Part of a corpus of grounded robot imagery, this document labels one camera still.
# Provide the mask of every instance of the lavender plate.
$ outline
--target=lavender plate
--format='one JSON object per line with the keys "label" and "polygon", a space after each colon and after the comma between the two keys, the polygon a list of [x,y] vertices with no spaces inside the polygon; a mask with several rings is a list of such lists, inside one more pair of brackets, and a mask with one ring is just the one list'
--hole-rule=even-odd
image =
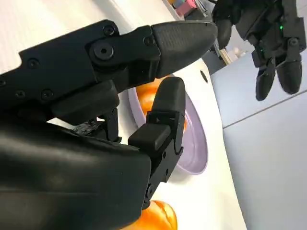
{"label": "lavender plate", "polygon": [[[146,118],[143,114],[136,89],[129,89],[128,96],[135,122],[138,127],[141,127],[146,122]],[[182,139],[182,146],[184,149],[177,167],[191,175],[198,175],[205,170],[207,165],[207,141],[201,125],[201,120],[187,94],[186,119],[188,125],[183,133]]]}

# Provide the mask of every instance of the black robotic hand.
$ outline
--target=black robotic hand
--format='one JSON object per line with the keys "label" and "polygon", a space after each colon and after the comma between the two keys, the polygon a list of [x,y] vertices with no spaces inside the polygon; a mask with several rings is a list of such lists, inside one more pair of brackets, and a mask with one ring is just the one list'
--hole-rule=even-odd
{"label": "black robotic hand", "polygon": [[[185,86],[163,80],[129,145],[119,144],[118,93],[199,59],[216,34],[213,23],[173,22],[119,35],[105,20],[22,51],[0,76],[0,229],[136,221],[181,156]],[[94,126],[73,132],[46,123],[54,117]]]}
{"label": "black robotic hand", "polygon": [[213,10],[218,42],[225,47],[231,27],[254,47],[254,64],[259,68],[256,98],[264,100],[272,87],[275,71],[282,89],[295,94],[302,80],[300,53],[306,49],[303,18],[298,18],[296,0],[218,0]]}

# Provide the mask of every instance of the orange fruit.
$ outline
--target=orange fruit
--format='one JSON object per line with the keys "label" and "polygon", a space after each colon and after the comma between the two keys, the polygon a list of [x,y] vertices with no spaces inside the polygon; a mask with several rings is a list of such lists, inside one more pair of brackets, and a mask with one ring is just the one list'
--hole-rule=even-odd
{"label": "orange fruit", "polygon": [[141,217],[122,230],[177,230],[177,217],[173,208],[162,201],[151,201]]}

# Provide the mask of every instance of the robotic arm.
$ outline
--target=robotic arm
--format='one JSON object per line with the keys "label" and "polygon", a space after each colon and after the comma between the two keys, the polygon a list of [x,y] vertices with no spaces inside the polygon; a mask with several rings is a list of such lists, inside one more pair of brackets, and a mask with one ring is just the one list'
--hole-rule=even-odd
{"label": "robotic arm", "polygon": [[[206,22],[120,35],[104,20],[22,51],[21,66],[0,77],[0,228],[101,230],[136,221],[181,156],[185,86],[176,77],[161,83],[129,145],[119,144],[118,93],[194,62],[216,36]],[[46,123],[54,117],[81,126]]]}
{"label": "robotic arm", "polygon": [[228,44],[232,25],[236,25],[242,39],[255,47],[252,57],[259,68],[257,100],[268,96],[275,71],[286,93],[299,91],[300,53],[306,49],[306,35],[304,19],[297,16],[296,0],[218,0],[213,20],[221,47]]}

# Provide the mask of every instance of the black joint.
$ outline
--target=black joint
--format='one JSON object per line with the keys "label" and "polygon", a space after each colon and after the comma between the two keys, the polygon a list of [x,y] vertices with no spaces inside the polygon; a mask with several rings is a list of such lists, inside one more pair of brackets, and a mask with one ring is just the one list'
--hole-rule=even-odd
{"label": "black joint", "polygon": [[94,46],[94,54],[98,59],[107,61],[113,57],[114,49],[109,43],[98,42]]}
{"label": "black joint", "polygon": [[170,126],[146,123],[129,137],[128,144],[143,151],[159,154],[157,151],[170,134]]}

